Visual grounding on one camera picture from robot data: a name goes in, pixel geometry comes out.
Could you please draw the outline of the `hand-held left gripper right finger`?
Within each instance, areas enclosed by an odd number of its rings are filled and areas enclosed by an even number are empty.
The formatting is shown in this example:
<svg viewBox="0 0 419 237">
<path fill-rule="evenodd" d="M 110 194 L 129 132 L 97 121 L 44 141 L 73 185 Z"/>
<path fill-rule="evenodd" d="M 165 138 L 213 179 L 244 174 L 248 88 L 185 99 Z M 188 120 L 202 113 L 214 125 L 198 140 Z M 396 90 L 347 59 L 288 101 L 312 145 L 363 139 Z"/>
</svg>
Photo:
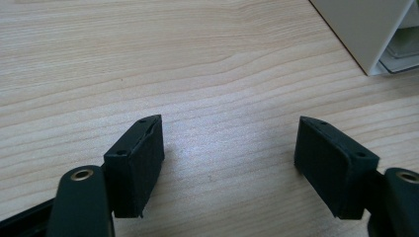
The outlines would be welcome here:
<svg viewBox="0 0 419 237">
<path fill-rule="evenodd" d="M 294 165 L 334 216 L 363 216 L 364 183 L 377 170 L 378 160 L 372 151 L 332 124 L 299 118 Z"/>
</svg>

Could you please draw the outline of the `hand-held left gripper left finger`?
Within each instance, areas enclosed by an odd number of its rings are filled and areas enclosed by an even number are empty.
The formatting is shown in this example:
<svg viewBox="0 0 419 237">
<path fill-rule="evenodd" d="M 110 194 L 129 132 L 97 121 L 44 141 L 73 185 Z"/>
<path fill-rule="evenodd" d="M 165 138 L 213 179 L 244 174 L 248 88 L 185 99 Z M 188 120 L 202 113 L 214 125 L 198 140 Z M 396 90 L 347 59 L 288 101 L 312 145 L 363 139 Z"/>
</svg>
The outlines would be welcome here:
<svg viewBox="0 0 419 237">
<path fill-rule="evenodd" d="M 116 218 L 143 216 L 163 161 L 161 115 L 136 121 L 105 153 L 103 169 Z"/>
</svg>

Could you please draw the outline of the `white drawer cabinet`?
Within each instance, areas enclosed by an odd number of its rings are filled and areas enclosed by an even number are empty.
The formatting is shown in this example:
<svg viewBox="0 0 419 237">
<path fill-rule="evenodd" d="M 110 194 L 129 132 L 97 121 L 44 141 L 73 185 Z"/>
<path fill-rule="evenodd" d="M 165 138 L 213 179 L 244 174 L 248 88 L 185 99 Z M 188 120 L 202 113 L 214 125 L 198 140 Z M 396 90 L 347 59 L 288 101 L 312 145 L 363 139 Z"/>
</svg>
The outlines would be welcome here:
<svg viewBox="0 0 419 237">
<path fill-rule="evenodd" d="M 368 75 L 419 69 L 419 0 L 309 0 Z"/>
</svg>

